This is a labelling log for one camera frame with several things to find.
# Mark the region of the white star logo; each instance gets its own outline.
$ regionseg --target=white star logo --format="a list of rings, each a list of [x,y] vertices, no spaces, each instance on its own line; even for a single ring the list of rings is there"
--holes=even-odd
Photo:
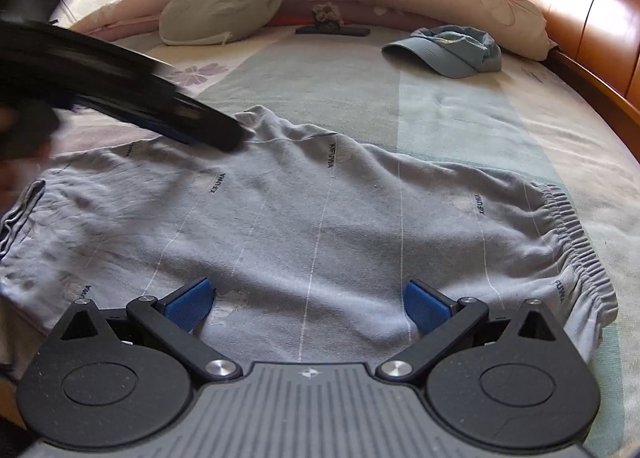
[[[305,378],[311,379],[311,378],[318,377],[318,375],[320,375],[320,372],[313,368],[309,368],[307,370],[304,370],[303,372],[300,372],[300,375],[302,375]]]

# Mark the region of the bed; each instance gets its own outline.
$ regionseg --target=bed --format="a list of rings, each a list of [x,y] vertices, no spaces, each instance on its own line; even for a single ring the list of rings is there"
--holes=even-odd
[[[384,58],[381,46],[406,36],[395,29],[372,28],[357,41],[279,27],[224,46],[166,47],[157,32],[118,42],[172,64],[172,80],[227,113],[260,104],[292,123],[391,152],[512,171],[564,189],[618,302],[591,358],[602,405],[586,445],[599,457],[629,456],[640,444],[640,2],[531,1],[545,13],[558,49],[543,64],[505,53],[502,72],[462,81],[428,74],[413,60]],[[134,146],[153,136],[85,111],[69,118],[58,150]],[[90,297],[106,301],[96,294]],[[216,322],[245,300],[229,296]],[[20,333],[20,345],[6,350],[19,376],[44,330],[14,304],[5,302],[4,323]]]

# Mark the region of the blue gripper pad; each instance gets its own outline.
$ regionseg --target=blue gripper pad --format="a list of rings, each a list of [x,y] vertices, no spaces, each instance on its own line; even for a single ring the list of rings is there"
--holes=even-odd
[[[209,279],[203,279],[161,299],[158,310],[180,328],[190,332],[211,311],[215,292]]]
[[[421,283],[410,281],[404,287],[404,311],[425,334],[451,319],[454,301]]]

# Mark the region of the cap brim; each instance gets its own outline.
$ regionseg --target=cap brim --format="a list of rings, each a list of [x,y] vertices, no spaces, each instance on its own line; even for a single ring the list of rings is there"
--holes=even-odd
[[[412,52],[436,72],[452,79],[462,79],[478,73],[470,64],[426,38],[407,38],[382,47],[383,50],[392,48],[404,48]]]

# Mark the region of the wooden bed frame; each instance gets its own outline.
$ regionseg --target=wooden bed frame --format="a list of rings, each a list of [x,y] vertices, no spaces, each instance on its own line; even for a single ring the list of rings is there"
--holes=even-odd
[[[640,161],[640,0],[531,1],[558,44],[546,66],[589,102]]]

